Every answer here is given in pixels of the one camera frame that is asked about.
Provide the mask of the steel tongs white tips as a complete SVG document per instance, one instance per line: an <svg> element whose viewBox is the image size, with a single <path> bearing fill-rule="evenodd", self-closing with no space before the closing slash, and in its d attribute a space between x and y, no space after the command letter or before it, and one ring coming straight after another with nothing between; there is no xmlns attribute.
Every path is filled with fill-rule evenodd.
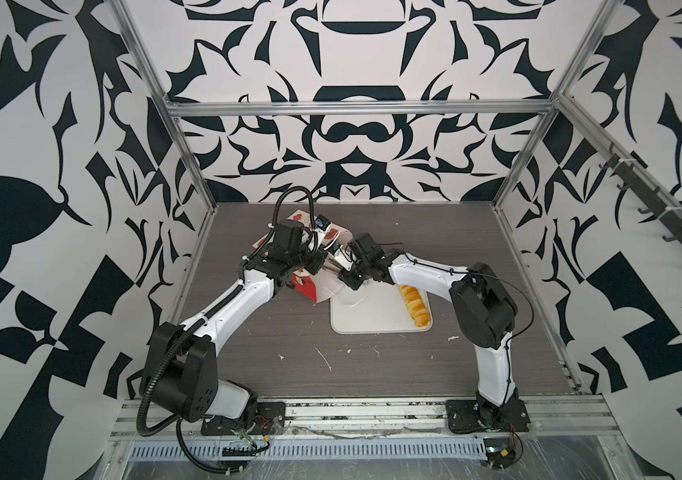
<svg viewBox="0 0 682 480"><path fill-rule="evenodd" d="M343 250L337 250L326 255L322 269L338 276L342 272L349 272L352 266L353 260Z"/></svg>

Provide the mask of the white red paper bag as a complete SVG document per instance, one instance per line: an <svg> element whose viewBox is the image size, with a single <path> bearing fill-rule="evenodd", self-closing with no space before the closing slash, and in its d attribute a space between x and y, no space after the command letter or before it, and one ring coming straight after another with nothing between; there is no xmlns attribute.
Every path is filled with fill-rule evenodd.
<svg viewBox="0 0 682 480"><path fill-rule="evenodd" d="M352 240L352 233L325 215L315 214L310 223L310 213L303 210L296 210L287 219L301 223L305 228L313 226L319 242L319 248L314 252L313 233L303 233L301 252L306 253L304 263L307 265L291 274L288 285L314 303L329 300L345 287L338 275L350 265L350 255L345 249Z"/></svg>

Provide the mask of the long striped fake bread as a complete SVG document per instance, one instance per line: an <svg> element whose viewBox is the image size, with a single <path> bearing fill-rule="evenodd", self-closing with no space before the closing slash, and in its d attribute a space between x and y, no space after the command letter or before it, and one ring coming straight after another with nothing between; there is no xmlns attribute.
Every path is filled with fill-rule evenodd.
<svg viewBox="0 0 682 480"><path fill-rule="evenodd" d="M397 288L414 325L417 328L428 327L431 324L431 314L419 290L405 285L398 285Z"/></svg>

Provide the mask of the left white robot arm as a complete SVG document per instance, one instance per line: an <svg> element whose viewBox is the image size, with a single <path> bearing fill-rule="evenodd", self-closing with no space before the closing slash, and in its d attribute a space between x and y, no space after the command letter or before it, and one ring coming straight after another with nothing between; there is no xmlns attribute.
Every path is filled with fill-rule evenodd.
<svg viewBox="0 0 682 480"><path fill-rule="evenodd" d="M329 226L324 216L307 225L296 219L273 222L222 295L182 323L165 322L152 333L140 385L140 435L151 436L175 421L196 422L206 416L251 422L256 394L221 380L218 356L237 329L291 283L294 272L320 270L325 262L321 241Z"/></svg>

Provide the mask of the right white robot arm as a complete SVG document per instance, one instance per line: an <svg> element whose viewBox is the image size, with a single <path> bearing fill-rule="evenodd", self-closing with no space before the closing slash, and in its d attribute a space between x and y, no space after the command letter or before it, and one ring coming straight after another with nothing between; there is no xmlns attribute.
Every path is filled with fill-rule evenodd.
<svg viewBox="0 0 682 480"><path fill-rule="evenodd" d="M474 345L480 405L498 411L512 400L511 343L518 308L490 267L450 266L427 261L400 249L386 251L369 234L341 247L333 258L339 279L357 290L368 280L413 287L449 301L462 334Z"/></svg>

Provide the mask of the white plastic tray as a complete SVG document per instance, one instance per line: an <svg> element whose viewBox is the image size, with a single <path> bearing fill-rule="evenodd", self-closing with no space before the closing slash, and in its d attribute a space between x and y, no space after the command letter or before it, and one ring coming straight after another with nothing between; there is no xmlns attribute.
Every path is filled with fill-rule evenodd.
<svg viewBox="0 0 682 480"><path fill-rule="evenodd" d="M428 331L433 324L431 308L426 292L418 293L426 309L426 322L415 320L409 313L397 285L366 281L356 291L344 287L330 299L331 327L342 335Z"/></svg>

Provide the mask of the aluminium frame rail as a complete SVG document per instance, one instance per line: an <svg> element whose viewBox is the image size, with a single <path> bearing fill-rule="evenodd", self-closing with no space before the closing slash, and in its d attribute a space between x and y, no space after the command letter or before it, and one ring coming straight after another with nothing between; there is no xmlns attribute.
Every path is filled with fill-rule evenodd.
<svg viewBox="0 0 682 480"><path fill-rule="evenodd" d="M522 396L506 426L537 435L618 435L620 429L599 395ZM263 398L256 422L271 433L351 438L447 435L468 420L471 397Z"/></svg>

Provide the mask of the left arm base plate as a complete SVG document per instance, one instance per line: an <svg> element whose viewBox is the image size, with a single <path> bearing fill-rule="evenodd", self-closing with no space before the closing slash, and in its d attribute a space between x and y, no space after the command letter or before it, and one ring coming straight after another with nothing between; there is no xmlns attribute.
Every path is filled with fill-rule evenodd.
<svg viewBox="0 0 682 480"><path fill-rule="evenodd" d="M243 430L252 435L269 435L279 431L286 417L286 403L272 401L250 402L237 418L206 415L203 436L224 436Z"/></svg>

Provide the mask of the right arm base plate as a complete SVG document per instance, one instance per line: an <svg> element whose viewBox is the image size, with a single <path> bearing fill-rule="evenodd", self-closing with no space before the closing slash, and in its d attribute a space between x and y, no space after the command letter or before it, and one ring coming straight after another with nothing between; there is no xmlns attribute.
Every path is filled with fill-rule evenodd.
<svg viewBox="0 0 682 480"><path fill-rule="evenodd" d="M528 432L530 416L517 391L501 406L483 397L447 400L447 427L454 434L479 432Z"/></svg>

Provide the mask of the wall hook rack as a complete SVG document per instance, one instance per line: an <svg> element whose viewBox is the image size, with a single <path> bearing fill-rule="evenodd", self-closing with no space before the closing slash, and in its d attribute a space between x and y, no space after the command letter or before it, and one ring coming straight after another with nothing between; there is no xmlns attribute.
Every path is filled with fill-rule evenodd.
<svg viewBox="0 0 682 480"><path fill-rule="evenodd" d="M667 231L663 240L677 242L682 246L682 203L656 180L640 161L624 156L611 142L608 146L609 157L600 166L610 170L620 183L618 190L631 192L642 204L638 213L659 221Z"/></svg>

